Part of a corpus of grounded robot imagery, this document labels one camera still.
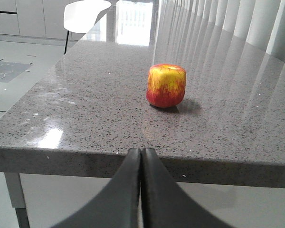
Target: white floor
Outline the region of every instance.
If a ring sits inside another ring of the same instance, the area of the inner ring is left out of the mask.
[[[0,83],[0,111],[7,111],[63,55],[63,46],[0,41],[0,60],[33,63],[9,83]],[[21,175],[31,228],[49,228],[79,209],[108,179]],[[238,228],[285,228],[285,189],[181,183],[210,212]],[[18,228],[0,173],[0,228]]]

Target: countertop edge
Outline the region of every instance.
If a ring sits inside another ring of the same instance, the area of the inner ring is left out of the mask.
[[[124,156],[0,147],[0,172],[111,178]],[[178,182],[285,188],[285,164],[160,158]]]

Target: table leg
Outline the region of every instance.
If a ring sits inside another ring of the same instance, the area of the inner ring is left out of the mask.
[[[11,205],[16,210],[19,228],[29,228],[28,214],[19,173],[4,173]]]

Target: yellow-red apple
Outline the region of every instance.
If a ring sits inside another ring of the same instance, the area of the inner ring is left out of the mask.
[[[157,64],[150,68],[147,100],[159,108],[179,104],[185,95],[186,71],[171,64]]]

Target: white chair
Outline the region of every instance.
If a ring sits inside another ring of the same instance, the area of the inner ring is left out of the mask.
[[[63,27],[67,30],[66,47],[69,32],[87,33],[95,24],[98,14],[112,4],[105,0],[82,0],[66,5]]]

